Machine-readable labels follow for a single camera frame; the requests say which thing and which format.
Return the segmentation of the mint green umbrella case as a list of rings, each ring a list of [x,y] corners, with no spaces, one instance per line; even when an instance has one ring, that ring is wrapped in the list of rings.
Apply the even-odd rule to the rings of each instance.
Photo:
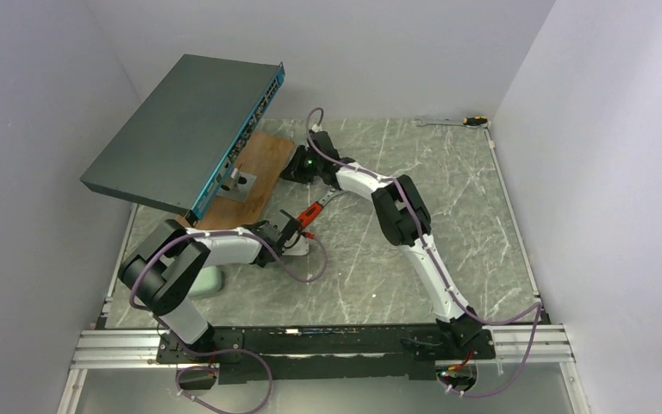
[[[219,267],[204,267],[193,282],[188,296],[199,298],[218,293],[224,285],[224,276]]]

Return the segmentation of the grey blue network switch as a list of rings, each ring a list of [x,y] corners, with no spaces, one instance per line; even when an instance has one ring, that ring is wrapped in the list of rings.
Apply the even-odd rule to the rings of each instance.
[[[284,77],[282,63],[183,55],[81,182],[190,223],[202,219]]]

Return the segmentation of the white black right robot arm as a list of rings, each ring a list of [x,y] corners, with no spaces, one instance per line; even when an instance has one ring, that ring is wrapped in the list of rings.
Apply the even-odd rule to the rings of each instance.
[[[431,215],[411,177],[386,176],[340,156],[322,130],[308,130],[306,144],[297,147],[281,177],[297,183],[319,178],[335,191],[352,193],[373,205],[386,241],[398,248],[423,283],[439,330],[432,340],[403,338],[405,348],[460,359],[485,356],[490,342],[483,324],[442,263]]]

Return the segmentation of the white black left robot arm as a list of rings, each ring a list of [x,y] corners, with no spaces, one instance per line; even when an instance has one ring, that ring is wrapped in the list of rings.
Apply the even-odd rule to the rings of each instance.
[[[166,219],[119,268],[130,304],[152,313],[191,351],[215,350],[215,329],[189,299],[190,290],[205,267],[263,267],[277,260],[303,227],[282,213],[282,227],[262,220],[235,229],[200,230]]]

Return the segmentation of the wooden board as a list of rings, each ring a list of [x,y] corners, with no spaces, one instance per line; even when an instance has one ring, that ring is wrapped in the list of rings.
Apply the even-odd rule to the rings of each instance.
[[[178,217],[185,227],[233,229],[256,223],[295,149],[293,141],[255,132],[223,177],[204,217],[194,223]]]

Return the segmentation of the red handled adjustable wrench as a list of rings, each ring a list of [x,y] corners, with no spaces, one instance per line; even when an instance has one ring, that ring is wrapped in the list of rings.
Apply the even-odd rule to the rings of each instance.
[[[300,230],[305,230],[328,205],[328,203],[335,197],[345,194],[346,191],[331,188],[321,198],[312,203],[297,217],[300,222]]]

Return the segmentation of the metal switch stand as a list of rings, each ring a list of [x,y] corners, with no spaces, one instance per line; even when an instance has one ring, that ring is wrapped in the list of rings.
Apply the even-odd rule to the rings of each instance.
[[[256,179],[256,175],[232,167],[219,179],[219,188],[216,195],[243,203],[248,199]]]

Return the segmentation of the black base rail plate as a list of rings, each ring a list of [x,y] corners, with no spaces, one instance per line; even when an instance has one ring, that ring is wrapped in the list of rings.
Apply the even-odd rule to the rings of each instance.
[[[187,353],[167,334],[159,340],[160,365],[211,363],[221,385],[265,380],[405,377],[432,380],[445,361],[496,357],[490,330],[457,341],[434,323],[306,327],[218,327],[221,354]]]

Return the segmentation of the aluminium frame rails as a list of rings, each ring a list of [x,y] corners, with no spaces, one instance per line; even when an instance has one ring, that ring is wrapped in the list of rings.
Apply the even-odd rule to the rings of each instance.
[[[307,240],[316,241],[317,235],[303,230]],[[65,389],[59,409],[63,413],[76,411],[80,400],[80,386],[85,375],[90,370],[129,370],[129,369],[161,369],[174,372],[174,397],[190,405],[196,405],[208,412],[216,412],[216,407],[202,399],[203,392],[213,387],[225,390],[228,386],[218,382],[218,370],[211,363],[186,365],[160,365],[156,361],[161,335],[167,334],[178,341],[183,350],[195,356],[200,355],[191,351],[183,344],[162,322],[152,313],[153,329],[97,329],[86,330],[80,336],[78,346],[72,361],[70,371],[71,382]],[[528,308],[528,314],[533,321],[526,323],[523,315],[511,317],[503,322],[489,322],[479,314],[478,320],[482,322],[483,329],[490,330],[493,338],[496,357],[493,360],[483,361],[445,361],[438,365],[436,376],[431,380],[442,386],[445,394],[453,395],[464,401],[492,399],[501,406],[506,413],[511,413],[524,406],[524,393],[517,393],[511,400],[506,399],[510,389],[514,387],[520,377],[528,372],[531,365],[550,364],[557,365],[566,390],[566,397],[575,413],[589,411],[584,393],[578,382],[578,372],[575,367],[571,345],[565,329],[552,324],[546,317],[541,303],[535,303]],[[382,325],[382,324],[316,324],[297,325],[290,324],[268,327],[306,327],[306,326],[335,326],[335,325]],[[209,357],[221,354],[221,350],[206,353]],[[346,378],[346,379],[263,379],[267,389],[263,398],[256,404],[255,411],[262,412],[271,401],[273,390],[280,381],[313,381],[313,380],[350,380],[350,379],[385,379],[396,377],[373,378]]]

